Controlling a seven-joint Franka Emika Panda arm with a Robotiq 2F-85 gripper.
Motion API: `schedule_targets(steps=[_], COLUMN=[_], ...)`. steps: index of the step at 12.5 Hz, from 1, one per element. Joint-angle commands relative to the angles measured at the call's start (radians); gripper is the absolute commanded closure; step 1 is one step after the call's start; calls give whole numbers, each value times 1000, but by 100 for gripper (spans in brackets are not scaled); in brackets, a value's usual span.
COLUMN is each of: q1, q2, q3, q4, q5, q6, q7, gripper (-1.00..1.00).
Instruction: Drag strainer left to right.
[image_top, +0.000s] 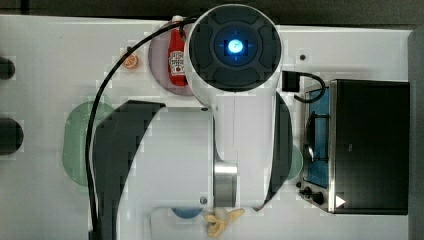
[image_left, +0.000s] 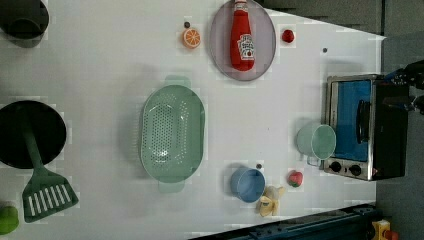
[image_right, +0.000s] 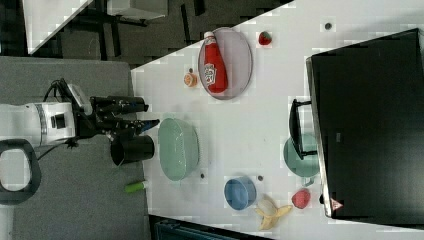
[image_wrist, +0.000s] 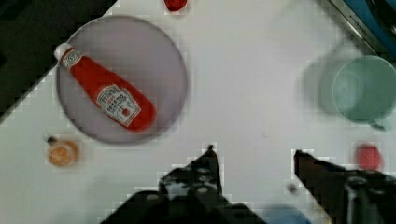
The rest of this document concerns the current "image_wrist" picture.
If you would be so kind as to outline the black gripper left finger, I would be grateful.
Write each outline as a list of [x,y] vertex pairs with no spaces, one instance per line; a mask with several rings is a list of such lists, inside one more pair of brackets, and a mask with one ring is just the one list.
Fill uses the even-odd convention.
[[196,195],[203,189],[205,194],[221,195],[219,162],[213,145],[189,164],[175,168],[159,180],[159,192],[171,203],[198,203]]

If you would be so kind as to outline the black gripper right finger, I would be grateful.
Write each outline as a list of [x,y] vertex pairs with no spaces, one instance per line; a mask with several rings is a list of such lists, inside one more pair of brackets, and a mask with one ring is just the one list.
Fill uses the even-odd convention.
[[395,224],[395,178],[378,171],[347,170],[301,150],[294,173],[332,224]]

